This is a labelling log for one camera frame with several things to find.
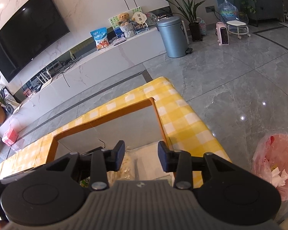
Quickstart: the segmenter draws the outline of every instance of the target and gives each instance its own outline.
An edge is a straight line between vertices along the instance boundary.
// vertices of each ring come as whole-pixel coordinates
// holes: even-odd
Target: white stool
[[[248,37],[251,37],[250,33],[249,33],[249,30],[248,30],[248,26],[246,25],[245,22],[240,22],[240,21],[228,21],[226,22],[227,23],[227,30],[228,30],[228,33],[229,35],[231,34],[235,34],[235,35],[238,35],[238,38],[241,39],[241,35],[247,35]],[[237,33],[233,32],[233,31],[230,31],[229,30],[229,26],[234,26],[237,28]],[[240,33],[239,32],[239,28],[240,29],[246,29],[246,33]]]

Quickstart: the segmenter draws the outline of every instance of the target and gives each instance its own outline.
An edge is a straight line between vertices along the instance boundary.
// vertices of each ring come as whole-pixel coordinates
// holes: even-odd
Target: tv screen
[[[69,32],[53,0],[29,0],[0,30],[0,71],[10,82],[30,61]]]

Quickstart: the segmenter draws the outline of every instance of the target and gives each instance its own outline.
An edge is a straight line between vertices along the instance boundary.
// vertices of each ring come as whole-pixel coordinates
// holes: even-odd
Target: gray trash can
[[[180,17],[173,16],[157,21],[166,53],[171,58],[178,58],[186,55],[188,49],[185,32]]]

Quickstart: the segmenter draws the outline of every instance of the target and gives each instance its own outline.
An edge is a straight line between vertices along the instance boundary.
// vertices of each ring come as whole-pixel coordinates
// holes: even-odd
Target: screw
[[[181,181],[181,182],[176,183],[176,187],[178,189],[189,189],[191,187],[191,184],[186,181]]]
[[[91,187],[92,189],[98,191],[98,190],[104,190],[107,187],[107,185],[104,182],[94,182],[92,183]]]
[[[139,187],[139,188],[144,187],[144,186],[145,186],[145,183],[143,183],[143,182],[137,183],[137,187]]]

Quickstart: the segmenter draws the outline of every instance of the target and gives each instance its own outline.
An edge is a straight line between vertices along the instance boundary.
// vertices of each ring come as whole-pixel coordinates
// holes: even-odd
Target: cable
[[[64,76],[64,73],[67,72],[69,69],[73,68],[73,67],[75,66],[75,64],[77,64],[78,61],[79,61],[81,58],[82,58],[82,56],[79,56],[78,58],[76,58],[76,59],[71,60],[70,62],[68,62],[67,66],[63,69],[63,71],[56,71],[56,70],[55,70],[55,71],[54,71],[55,74],[58,74],[58,76],[57,76],[56,78],[58,78],[58,77],[60,76],[60,74],[63,74],[63,78],[64,78],[66,84],[68,85],[68,87],[70,87],[69,84],[67,83],[67,80],[66,80],[66,78],[65,78],[65,76]]]
[[[218,11],[216,11],[215,9],[212,9],[212,11],[214,12],[214,15],[215,15],[215,16],[216,16],[215,12],[217,12],[217,13],[223,18],[223,20],[226,22],[226,20],[224,19],[224,17],[223,17]]]
[[[214,15],[215,15],[215,17],[220,21],[220,19],[217,17],[217,15],[216,15],[216,13],[215,13],[215,11],[214,11]]]

